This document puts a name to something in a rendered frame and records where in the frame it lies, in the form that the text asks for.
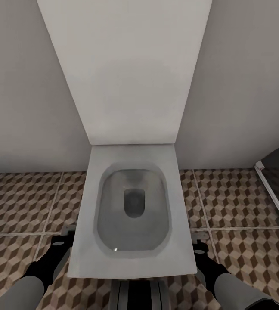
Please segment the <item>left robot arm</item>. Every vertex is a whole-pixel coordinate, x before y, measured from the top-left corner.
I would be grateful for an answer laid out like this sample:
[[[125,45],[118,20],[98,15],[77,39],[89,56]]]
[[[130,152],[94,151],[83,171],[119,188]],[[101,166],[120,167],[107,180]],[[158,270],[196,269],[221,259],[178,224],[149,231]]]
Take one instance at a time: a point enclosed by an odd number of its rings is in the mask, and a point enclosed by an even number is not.
[[[61,235],[53,236],[51,247],[38,261],[33,262],[25,275],[0,297],[0,310],[36,310],[70,256],[77,224],[63,225]]]

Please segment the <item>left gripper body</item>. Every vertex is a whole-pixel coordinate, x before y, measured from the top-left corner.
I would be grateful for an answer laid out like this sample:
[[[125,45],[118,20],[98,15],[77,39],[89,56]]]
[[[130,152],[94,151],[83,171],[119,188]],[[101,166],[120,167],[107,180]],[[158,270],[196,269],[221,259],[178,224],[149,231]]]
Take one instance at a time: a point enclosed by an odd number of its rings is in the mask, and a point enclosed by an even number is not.
[[[61,239],[66,239],[69,243],[69,247],[72,247],[73,246],[73,241],[74,241],[74,236],[75,234],[69,234],[68,236],[61,236],[61,235],[56,235],[56,236],[53,236],[52,239],[51,239],[51,245],[56,242],[57,240],[61,240]]]

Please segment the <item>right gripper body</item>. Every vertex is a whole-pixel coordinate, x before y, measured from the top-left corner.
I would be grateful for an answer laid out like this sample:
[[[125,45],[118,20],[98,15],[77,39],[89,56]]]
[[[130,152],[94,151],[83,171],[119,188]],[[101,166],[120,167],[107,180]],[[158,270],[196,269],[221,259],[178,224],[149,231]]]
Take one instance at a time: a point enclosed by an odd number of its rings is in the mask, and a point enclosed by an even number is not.
[[[208,255],[208,253],[207,253],[208,249],[207,249],[207,245],[205,243],[193,244],[193,247],[201,248],[206,253],[206,256]]]

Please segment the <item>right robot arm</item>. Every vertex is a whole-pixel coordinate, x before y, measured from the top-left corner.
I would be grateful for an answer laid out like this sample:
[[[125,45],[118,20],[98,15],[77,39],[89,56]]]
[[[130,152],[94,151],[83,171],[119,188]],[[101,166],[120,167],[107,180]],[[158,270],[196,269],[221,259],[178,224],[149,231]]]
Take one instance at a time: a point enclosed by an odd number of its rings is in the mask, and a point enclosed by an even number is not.
[[[207,257],[206,233],[191,233],[197,273],[194,275],[211,291],[223,310],[279,310],[279,302],[231,274],[224,265]]]

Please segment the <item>robot trunk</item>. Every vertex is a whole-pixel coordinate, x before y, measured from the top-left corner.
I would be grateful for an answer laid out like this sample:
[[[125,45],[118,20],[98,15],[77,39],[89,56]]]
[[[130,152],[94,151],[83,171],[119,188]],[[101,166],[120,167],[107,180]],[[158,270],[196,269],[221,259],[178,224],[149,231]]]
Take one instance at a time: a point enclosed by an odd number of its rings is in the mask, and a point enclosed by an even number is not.
[[[171,310],[164,280],[116,280],[108,310]]]

